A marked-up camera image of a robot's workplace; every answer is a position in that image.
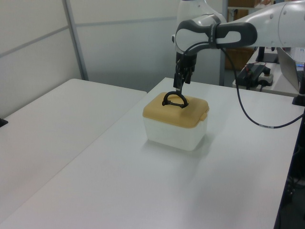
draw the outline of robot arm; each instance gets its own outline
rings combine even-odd
[[[216,48],[213,43],[219,48],[305,46],[305,1],[275,4],[229,23],[217,18],[214,11],[213,15],[179,23],[175,36],[177,51],[183,53],[199,42],[208,44],[193,47],[189,55],[202,49]]]
[[[201,16],[196,7],[201,9]],[[196,9],[195,17],[190,13],[191,9]],[[190,83],[200,50],[245,46],[305,47],[304,31],[305,1],[275,4],[227,23],[205,0],[182,0],[175,35],[174,87],[181,94],[183,83]]]

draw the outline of black cable cord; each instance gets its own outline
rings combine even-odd
[[[176,74],[179,73],[180,70],[180,66],[179,63],[182,62],[182,60],[184,59],[184,57],[186,56],[186,54],[195,46],[200,45],[200,44],[208,44],[209,42],[199,42],[196,44],[191,45],[187,50],[184,51],[184,53],[182,54],[181,58],[176,62]]]
[[[242,103],[242,100],[240,98],[240,94],[239,94],[239,87],[238,87],[238,84],[237,84],[237,73],[236,73],[236,69],[235,69],[235,66],[232,62],[232,59],[230,58],[230,56],[228,55],[228,53],[223,49],[223,48],[220,48],[221,51],[223,51],[223,53],[226,55],[226,57],[228,58],[232,68],[233,68],[233,71],[234,71],[234,76],[235,76],[235,83],[236,83],[236,89],[237,89],[237,96],[238,96],[238,101],[239,101],[239,104],[244,112],[244,114],[246,115],[246,117],[251,121],[253,122],[254,124],[260,126],[260,127],[264,127],[264,128],[269,128],[269,129],[279,129],[279,128],[282,128],[282,127],[285,127],[285,126],[288,126],[288,125],[291,125],[292,123],[295,123],[297,120],[303,118],[305,116],[305,113],[303,113],[302,115],[300,115],[299,117],[297,117],[296,119],[292,120],[291,122],[289,123],[286,123],[284,125],[278,125],[278,126],[268,126],[268,125],[262,125],[262,124],[259,124],[257,123],[256,121],[254,121],[248,114],[247,112],[245,111],[244,109],[244,106],[243,106],[243,103]]]

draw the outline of white table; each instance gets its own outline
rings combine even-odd
[[[69,80],[0,128],[0,223],[146,92]]]
[[[233,88],[191,83],[210,106],[207,134],[187,153],[147,141],[142,110],[164,79],[1,225],[1,229],[272,229],[301,121],[265,129]],[[241,91],[249,115],[280,125],[292,98]]]
[[[277,53],[275,51],[271,51],[271,49],[265,49],[265,53]],[[254,54],[251,56],[250,60],[248,63],[255,63],[255,60],[258,55],[258,49],[254,52]],[[296,97],[299,92],[292,86],[292,84],[283,76],[281,67],[277,63],[267,63],[266,67],[270,68],[272,73],[274,75],[273,78],[273,84],[271,86],[266,86],[262,89],[262,92],[267,92],[267,93],[273,93],[273,94],[280,94],[280,95],[285,95],[285,96],[291,96],[291,97]],[[232,87],[236,88],[235,80],[232,83]],[[261,88],[260,85],[257,87],[251,87],[250,90],[253,91],[259,91]]]

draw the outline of plastic storage box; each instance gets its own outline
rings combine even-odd
[[[147,137],[151,141],[192,151],[206,133],[209,105],[205,100],[186,96],[189,105],[185,108],[163,106],[165,94],[159,94],[143,110]],[[182,102],[177,95],[170,95],[168,99],[177,104]]]

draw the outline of yellow lid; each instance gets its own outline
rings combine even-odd
[[[143,117],[159,122],[168,123],[184,128],[194,128],[200,121],[204,121],[209,111],[209,104],[203,99],[186,96],[189,105],[180,108],[173,105],[162,106],[165,92],[155,97],[143,110]],[[177,95],[170,95],[168,100],[182,104],[182,99]]]

